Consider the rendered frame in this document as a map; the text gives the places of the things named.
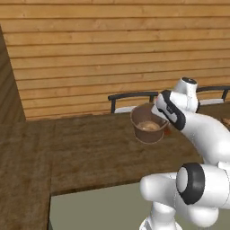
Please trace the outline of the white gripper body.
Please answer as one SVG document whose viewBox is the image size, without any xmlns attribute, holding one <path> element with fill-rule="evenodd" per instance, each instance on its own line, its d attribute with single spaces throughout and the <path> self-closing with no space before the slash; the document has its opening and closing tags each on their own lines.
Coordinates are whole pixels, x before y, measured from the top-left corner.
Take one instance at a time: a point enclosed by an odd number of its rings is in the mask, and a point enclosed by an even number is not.
<svg viewBox="0 0 230 230">
<path fill-rule="evenodd" d="M 158 116 L 158 117 L 160 117 L 162 119 L 168 120 L 168 118 L 165 115 L 165 109 L 166 109 L 166 107 L 164 105 L 159 105 L 159 104 L 155 103 L 153 108 L 152 108 L 152 110 L 151 110 L 151 112 L 154 115 L 156 115 L 156 116 Z"/>
</svg>

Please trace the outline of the tan bread loaf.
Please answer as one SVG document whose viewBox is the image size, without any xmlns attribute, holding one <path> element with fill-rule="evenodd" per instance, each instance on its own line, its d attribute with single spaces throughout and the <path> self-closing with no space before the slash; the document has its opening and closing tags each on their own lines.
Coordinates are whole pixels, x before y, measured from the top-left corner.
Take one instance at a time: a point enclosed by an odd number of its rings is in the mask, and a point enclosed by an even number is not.
<svg viewBox="0 0 230 230">
<path fill-rule="evenodd" d="M 160 126 L 153 121 L 142 121 L 137 127 L 144 131 L 157 131 L 160 128 Z"/>
</svg>

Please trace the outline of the brown round basket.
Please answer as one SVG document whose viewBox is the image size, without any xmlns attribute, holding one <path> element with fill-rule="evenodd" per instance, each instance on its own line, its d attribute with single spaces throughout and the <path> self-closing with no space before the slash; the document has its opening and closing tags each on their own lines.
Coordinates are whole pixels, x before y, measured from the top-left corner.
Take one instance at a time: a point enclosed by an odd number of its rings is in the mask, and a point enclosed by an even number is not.
<svg viewBox="0 0 230 230">
<path fill-rule="evenodd" d="M 154 115 L 151 110 L 153 108 L 151 102 L 138 105 L 130 112 L 130 120 L 134 128 L 136 139 L 144 144 L 154 144 L 160 141 L 164 137 L 164 130 L 168 126 L 169 122 Z M 157 131 L 144 131 L 137 127 L 142 121 L 153 121 L 157 123 L 160 128 Z"/>
</svg>

